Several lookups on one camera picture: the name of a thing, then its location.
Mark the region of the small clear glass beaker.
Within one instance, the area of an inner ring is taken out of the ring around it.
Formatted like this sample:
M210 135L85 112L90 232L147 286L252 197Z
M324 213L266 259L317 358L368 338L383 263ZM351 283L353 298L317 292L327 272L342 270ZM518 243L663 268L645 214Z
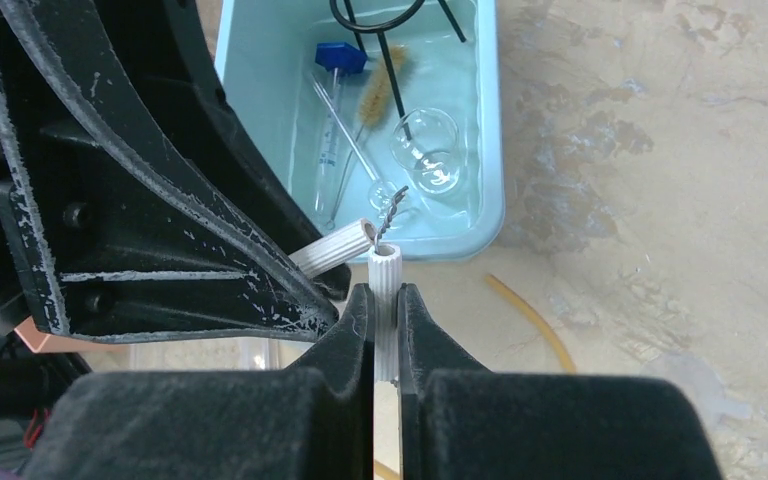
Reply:
M389 148L395 161L427 195L453 192L465 168L460 130L446 111L417 108L394 127Z

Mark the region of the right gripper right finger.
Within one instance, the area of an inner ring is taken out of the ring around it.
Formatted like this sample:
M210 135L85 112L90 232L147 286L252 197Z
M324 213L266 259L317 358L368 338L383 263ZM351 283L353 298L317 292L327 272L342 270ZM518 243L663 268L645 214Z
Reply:
M398 294L406 479L718 479L685 395L651 377L495 373Z

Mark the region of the brown test tube brush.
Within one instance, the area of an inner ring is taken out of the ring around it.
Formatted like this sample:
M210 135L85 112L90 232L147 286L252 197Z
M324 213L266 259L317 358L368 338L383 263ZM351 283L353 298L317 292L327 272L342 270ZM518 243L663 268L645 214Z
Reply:
M381 58L377 59L375 62L374 70L368 75L365 91L358 104L357 118L360 122L360 126L355 135L356 140L358 140L361 134L365 131L371 132L380 125L384 115L387 113L390 90L391 81L389 79L389 74L387 73L386 61L384 55L381 55ZM339 207L338 203L342 200L347 179L350 170L352 169L350 166L352 156L353 154L349 153L343 161L336 203L331 209L328 222L326 223L326 226L329 229L335 227L336 212Z

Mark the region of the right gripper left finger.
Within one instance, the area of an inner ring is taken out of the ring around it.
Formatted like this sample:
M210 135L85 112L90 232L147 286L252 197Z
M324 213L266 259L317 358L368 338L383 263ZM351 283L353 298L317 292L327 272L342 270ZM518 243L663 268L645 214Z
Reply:
M54 407L28 479L370 479L374 299L280 370L81 377Z

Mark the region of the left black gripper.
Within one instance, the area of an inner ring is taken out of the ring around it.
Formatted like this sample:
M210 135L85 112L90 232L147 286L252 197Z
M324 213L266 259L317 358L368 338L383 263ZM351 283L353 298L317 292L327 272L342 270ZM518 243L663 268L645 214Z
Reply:
M0 1L0 337L315 341L350 272L230 105L192 1Z

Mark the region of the clear glass stirring rod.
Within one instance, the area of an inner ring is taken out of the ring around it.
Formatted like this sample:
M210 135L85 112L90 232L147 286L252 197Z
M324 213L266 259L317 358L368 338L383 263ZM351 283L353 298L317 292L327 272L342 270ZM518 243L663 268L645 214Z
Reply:
M382 176L375 163L369 160L367 155L360 148L358 140L360 138L361 131L353 134L339 113L338 92L341 89L339 86L339 81L336 80L334 84L334 95L331 96L326 90L325 86L312 72L308 74L308 77L315 93L318 95L328 110L331 118L330 122L339 128L350 148L346 159L343 161L343 171L340 176L340 182L335 196L334 205L331 208L326 225L331 229L334 228L337 213L348 189L348 181L351 170L354 168L355 164L359 164L365 170L367 176L372 182L369 191L369 201L377 211L377 215L380 220L379 230L382 233L386 233L389 230L392 230L395 221L396 227L399 228L403 223L403 220L396 220L396 216L398 215L398 207L404 201L409 187L404 186L397 189L394 183L386 180Z

